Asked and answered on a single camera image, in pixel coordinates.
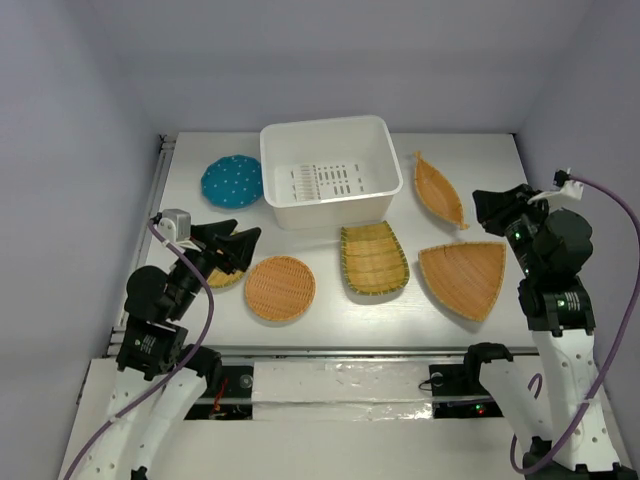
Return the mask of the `boat-shaped orange bamboo plate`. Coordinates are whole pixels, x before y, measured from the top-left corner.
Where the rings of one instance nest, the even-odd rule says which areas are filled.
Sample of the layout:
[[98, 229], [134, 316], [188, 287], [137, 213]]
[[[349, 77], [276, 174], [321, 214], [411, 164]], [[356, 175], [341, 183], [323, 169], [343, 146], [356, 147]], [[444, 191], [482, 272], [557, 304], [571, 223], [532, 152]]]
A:
[[427, 162], [420, 151], [413, 153], [416, 159], [414, 185], [422, 204], [440, 219], [466, 230], [461, 199], [450, 181]]

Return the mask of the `blue polka dot plate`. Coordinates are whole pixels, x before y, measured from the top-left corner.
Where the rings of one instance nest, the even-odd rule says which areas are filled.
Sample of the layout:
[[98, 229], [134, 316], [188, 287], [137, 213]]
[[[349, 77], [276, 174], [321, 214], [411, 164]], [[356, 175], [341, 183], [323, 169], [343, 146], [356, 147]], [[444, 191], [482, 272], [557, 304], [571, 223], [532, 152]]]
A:
[[261, 164], [254, 157], [221, 157], [201, 177], [201, 194], [215, 207], [246, 208], [260, 200], [263, 193]]

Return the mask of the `fan-shaped orange bamboo plate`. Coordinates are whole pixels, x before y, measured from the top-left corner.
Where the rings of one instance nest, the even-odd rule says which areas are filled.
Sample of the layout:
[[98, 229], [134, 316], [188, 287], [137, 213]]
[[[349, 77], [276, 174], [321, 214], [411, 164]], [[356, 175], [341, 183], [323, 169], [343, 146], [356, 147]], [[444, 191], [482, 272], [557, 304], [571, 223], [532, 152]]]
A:
[[423, 249], [418, 262], [441, 304], [465, 319], [484, 322], [502, 289], [506, 245], [462, 242]]

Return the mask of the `green-rimmed rectangular bamboo plate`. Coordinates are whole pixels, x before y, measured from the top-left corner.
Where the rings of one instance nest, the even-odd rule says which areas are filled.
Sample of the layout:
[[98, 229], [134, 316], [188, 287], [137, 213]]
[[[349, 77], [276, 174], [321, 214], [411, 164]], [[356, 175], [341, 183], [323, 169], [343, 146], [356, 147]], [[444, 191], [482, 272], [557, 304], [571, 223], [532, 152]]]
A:
[[391, 294], [410, 278], [406, 255], [387, 221], [342, 227], [341, 266], [347, 285], [359, 295]]

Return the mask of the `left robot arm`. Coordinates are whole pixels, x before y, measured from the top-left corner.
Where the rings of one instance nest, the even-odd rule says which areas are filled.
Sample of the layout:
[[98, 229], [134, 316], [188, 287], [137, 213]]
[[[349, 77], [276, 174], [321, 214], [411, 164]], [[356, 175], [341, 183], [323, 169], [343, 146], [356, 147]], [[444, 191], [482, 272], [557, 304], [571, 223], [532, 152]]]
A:
[[149, 232], [177, 259], [168, 271], [145, 265], [130, 275], [104, 422], [65, 478], [153, 478], [189, 410], [219, 388], [221, 355], [203, 344], [215, 309], [208, 279], [214, 271], [247, 271], [261, 236], [258, 227], [237, 225], [234, 219], [194, 225], [180, 209], [149, 219]]

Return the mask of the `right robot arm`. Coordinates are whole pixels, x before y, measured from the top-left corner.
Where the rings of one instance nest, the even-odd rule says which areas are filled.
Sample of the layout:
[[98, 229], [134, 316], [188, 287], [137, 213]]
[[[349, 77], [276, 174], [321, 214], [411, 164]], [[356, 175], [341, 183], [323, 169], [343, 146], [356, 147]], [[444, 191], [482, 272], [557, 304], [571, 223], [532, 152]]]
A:
[[469, 347], [460, 368], [470, 391], [486, 390], [514, 432], [514, 471], [527, 479], [636, 479], [621, 463], [605, 422], [600, 387], [612, 361], [593, 357], [595, 316], [579, 273], [593, 252], [590, 224], [561, 207], [584, 184], [569, 178], [556, 191], [522, 184], [505, 192], [476, 190], [478, 222], [508, 241], [524, 274], [518, 298], [543, 371], [543, 411], [502, 344]]

